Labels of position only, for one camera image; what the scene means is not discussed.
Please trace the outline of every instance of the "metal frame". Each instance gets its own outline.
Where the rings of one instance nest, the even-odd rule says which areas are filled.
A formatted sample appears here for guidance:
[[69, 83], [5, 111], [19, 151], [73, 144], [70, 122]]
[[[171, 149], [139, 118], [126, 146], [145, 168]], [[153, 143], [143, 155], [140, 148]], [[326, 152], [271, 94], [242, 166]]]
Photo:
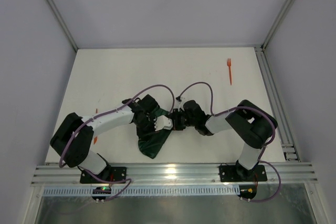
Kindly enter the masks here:
[[[124, 185], [111, 187], [113, 196], [122, 190]], [[44, 197], [90, 197], [94, 196], [93, 190], [97, 186], [47, 186], [44, 189]], [[239, 185], [209, 185], [209, 186], [130, 186], [122, 193], [123, 197], [157, 197], [157, 196], [209, 196], [209, 195], [239, 195]]]
[[58, 24], [60, 25], [61, 29], [63, 30], [65, 36], [67, 37], [69, 43], [72, 45], [72, 48], [75, 52], [78, 51], [78, 46], [76, 45], [76, 42], [71, 35], [71, 32], [69, 31], [67, 24], [65, 23], [61, 13], [59, 12], [54, 0], [45, 0], [48, 6], [50, 7], [51, 12], [53, 13], [54, 17], [56, 18]]
[[329, 218], [330, 209], [326, 204], [320, 184], [305, 183], [305, 187], [317, 223], [332, 223]]
[[296, 149], [292, 144], [282, 144], [282, 151], [286, 161], [300, 162]]
[[[132, 186], [190, 186], [223, 185], [219, 178], [220, 164], [112, 164], [126, 166], [127, 177], [132, 178]], [[282, 183], [317, 183], [317, 177], [311, 163], [283, 162], [273, 163], [281, 176]], [[267, 182], [277, 184], [274, 170], [265, 165]], [[38, 166], [33, 176], [32, 186], [70, 186], [79, 184], [81, 171], [76, 168], [62, 168], [51, 164]], [[251, 182], [226, 183], [230, 185], [252, 184]]]
[[38, 209], [41, 203], [44, 187], [34, 187], [33, 192], [30, 197], [30, 202], [27, 207], [25, 218], [22, 224], [32, 224], [35, 223]]
[[266, 52], [264, 52], [260, 47], [255, 48], [255, 53], [259, 63], [261, 75], [264, 80], [272, 113], [279, 123], [278, 133], [281, 139], [281, 143], [287, 147], [293, 147], [295, 149], [296, 158], [292, 157], [290, 158], [291, 160], [296, 159], [300, 161], [300, 150], [297, 148], [295, 135], [293, 134], [286, 110], [284, 109], [281, 96], [278, 92], [274, 75], [272, 74], [272, 70], [267, 60]]
[[270, 43], [270, 41], [272, 40], [273, 36], [275, 35], [275, 33], [277, 32], [278, 28], [280, 27], [282, 21], [284, 20], [284, 18], [286, 17], [286, 15], [288, 14], [290, 8], [292, 7], [293, 3], [295, 0], [285, 0], [284, 4], [282, 5], [280, 12], [278, 13], [275, 21], [273, 22], [266, 38], [265, 41], [262, 45], [263, 50], [265, 50], [268, 46], [268, 44]]

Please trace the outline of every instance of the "white table surface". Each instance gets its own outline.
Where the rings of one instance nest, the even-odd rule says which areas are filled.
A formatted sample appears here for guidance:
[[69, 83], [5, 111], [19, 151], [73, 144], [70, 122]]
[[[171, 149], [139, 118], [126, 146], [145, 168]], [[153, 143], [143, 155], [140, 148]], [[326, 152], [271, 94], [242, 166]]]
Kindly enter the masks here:
[[[230, 86], [227, 58], [232, 59], [233, 84]], [[208, 82], [214, 90], [214, 112], [229, 109], [247, 99], [272, 114], [253, 48], [157, 48], [81, 49], [78, 51], [55, 130], [71, 112], [91, 115], [114, 108], [153, 84], [169, 86], [175, 97], [189, 84]], [[164, 88], [149, 90], [159, 105], [169, 110], [170, 93]], [[210, 92], [196, 85], [184, 95], [210, 113]], [[232, 163], [243, 149], [243, 140], [234, 130], [201, 136], [192, 127], [172, 132], [155, 159], [138, 149], [135, 125], [124, 125], [98, 136], [91, 149], [111, 163]], [[263, 160], [284, 162], [278, 135]], [[50, 147], [46, 162], [59, 161]]]

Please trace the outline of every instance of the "gray wall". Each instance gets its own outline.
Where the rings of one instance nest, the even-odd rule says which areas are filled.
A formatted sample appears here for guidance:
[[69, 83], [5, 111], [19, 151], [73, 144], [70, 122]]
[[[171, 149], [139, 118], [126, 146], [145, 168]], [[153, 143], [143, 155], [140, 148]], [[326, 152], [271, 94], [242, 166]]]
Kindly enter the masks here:
[[0, 219], [21, 221], [74, 61], [44, 0], [0, 0]]
[[54, 0], [79, 48], [261, 44], [284, 0]]
[[296, 0], [267, 48], [303, 160], [336, 209], [336, 0]]

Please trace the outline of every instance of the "orange plastic fork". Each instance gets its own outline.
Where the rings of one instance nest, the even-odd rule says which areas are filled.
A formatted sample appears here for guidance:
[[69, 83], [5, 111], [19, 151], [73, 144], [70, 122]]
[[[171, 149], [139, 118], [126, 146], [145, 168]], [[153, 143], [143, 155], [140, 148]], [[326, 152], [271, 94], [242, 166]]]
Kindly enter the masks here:
[[227, 66], [229, 67], [229, 77], [230, 77], [230, 85], [232, 86], [232, 74], [231, 74], [231, 58], [227, 59], [226, 62]]
[[98, 137], [96, 136], [96, 137], [94, 138], [94, 140], [93, 140], [93, 144], [96, 144], [97, 140], [98, 140]]

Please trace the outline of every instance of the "dark green fabric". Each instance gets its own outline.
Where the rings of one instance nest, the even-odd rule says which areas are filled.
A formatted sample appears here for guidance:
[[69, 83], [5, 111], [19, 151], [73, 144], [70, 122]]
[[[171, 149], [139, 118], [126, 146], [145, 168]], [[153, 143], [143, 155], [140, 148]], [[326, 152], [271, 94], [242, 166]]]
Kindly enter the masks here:
[[[154, 115], [156, 117], [167, 114], [168, 111], [163, 110], [162, 108], [158, 108], [154, 111]], [[172, 130], [160, 130], [157, 132], [149, 132], [148, 134], [142, 136], [138, 140], [140, 152], [147, 157], [155, 158], [171, 132]]]

